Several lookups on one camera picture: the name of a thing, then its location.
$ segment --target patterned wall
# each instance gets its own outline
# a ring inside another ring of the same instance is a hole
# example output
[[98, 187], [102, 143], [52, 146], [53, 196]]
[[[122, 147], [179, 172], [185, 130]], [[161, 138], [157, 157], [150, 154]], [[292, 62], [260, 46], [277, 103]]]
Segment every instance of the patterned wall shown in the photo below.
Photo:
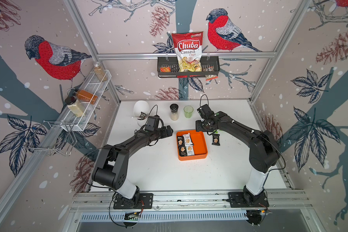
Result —
[[[58, 118], [69, 90], [91, 70], [89, 58], [63, 1], [0, 0], [0, 198], [34, 152], [22, 146], [39, 145], [49, 131], [40, 124]], [[86, 130], [76, 133], [71, 156], [43, 160], [0, 231], [59, 229], [72, 197], [85, 188], [78, 168], [88, 178], [93, 167], [93, 158], [80, 159], [102, 145], [114, 109], [105, 92]], [[56, 147], [67, 142], [61, 133]]]
[[313, 1], [256, 107], [327, 231], [348, 231], [348, 1]]
[[[172, 33], [199, 31], [204, 31], [204, 52], [219, 49], [219, 52], [228, 52], [222, 47], [227, 42], [234, 45], [234, 52], [273, 51], [298, 2], [219, 0], [214, 4], [209, 0], [78, 0], [76, 4], [99, 53], [171, 53], [174, 48]], [[215, 30], [222, 25], [219, 20], [208, 18], [214, 14], [211, 11], [221, 8], [232, 22], [225, 26], [227, 30], [241, 30], [233, 40], [217, 39]], [[176, 99], [196, 99], [204, 93], [210, 99], [249, 98], [267, 62], [267, 59], [221, 59], [219, 77], [210, 82], [205, 78], [158, 79], [156, 60], [108, 61], [105, 64], [115, 73], [114, 83], [120, 89], [133, 92], [123, 91], [122, 100], [145, 100], [166, 99], [156, 98], [156, 92], [175, 93]], [[150, 85], [142, 85], [143, 80], [151, 80]]]

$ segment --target jar lid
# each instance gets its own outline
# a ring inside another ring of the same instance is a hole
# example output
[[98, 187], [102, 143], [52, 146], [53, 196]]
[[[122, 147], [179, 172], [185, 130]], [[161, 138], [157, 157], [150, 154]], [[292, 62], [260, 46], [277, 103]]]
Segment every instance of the jar lid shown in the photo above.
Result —
[[177, 105], [177, 104], [171, 104], [171, 105], [170, 105], [170, 110], [171, 110], [173, 113], [178, 112], [178, 105]]
[[74, 96], [69, 96], [65, 99], [65, 103], [67, 105], [72, 105], [76, 102], [76, 98]]

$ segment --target pepper grinder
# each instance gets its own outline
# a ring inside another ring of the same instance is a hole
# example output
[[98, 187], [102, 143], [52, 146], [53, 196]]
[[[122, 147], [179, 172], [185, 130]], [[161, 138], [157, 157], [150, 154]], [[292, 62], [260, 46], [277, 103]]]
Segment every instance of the pepper grinder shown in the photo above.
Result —
[[179, 114], [178, 114], [178, 105], [177, 105], [177, 104], [171, 104], [171, 105], [170, 105], [170, 110], [171, 110], [170, 118], [171, 118], [173, 121], [178, 120], [178, 118], [179, 118]]

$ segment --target bird mural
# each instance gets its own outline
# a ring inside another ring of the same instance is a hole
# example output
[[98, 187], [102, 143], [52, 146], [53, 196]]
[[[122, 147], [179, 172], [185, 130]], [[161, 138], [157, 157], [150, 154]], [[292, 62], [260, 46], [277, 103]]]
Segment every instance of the bird mural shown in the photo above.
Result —
[[207, 36], [210, 43], [217, 48], [216, 51], [229, 50], [231, 52], [235, 48], [250, 48], [261, 52], [253, 47], [241, 33], [241, 29], [232, 23], [225, 9], [218, 8], [210, 11], [206, 20], [209, 21]]
[[29, 37], [24, 47], [29, 59], [35, 58], [50, 76], [58, 80], [70, 80], [71, 88], [72, 79], [80, 72], [82, 63], [92, 57], [67, 46], [52, 44], [38, 35]]

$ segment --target wire spice rack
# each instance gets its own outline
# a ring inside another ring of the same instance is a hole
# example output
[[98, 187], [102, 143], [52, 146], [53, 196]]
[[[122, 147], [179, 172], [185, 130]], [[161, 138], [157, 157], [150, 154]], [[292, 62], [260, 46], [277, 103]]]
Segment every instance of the wire spice rack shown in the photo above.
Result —
[[95, 110], [95, 107], [98, 105], [99, 100], [102, 98], [102, 94], [104, 93], [108, 82], [111, 80], [111, 73], [109, 72], [109, 70], [105, 70], [105, 77], [107, 78], [107, 81], [100, 81], [95, 72], [90, 73], [93, 74], [93, 76], [84, 87], [84, 90], [92, 93], [93, 97], [97, 96], [97, 100], [94, 105], [90, 103], [92, 100], [90, 100], [89, 102], [80, 101], [85, 107], [84, 114], [81, 117], [77, 118], [74, 113], [69, 111], [65, 118], [62, 120], [64, 124], [60, 125], [65, 131], [83, 131], [85, 129], [90, 117]]

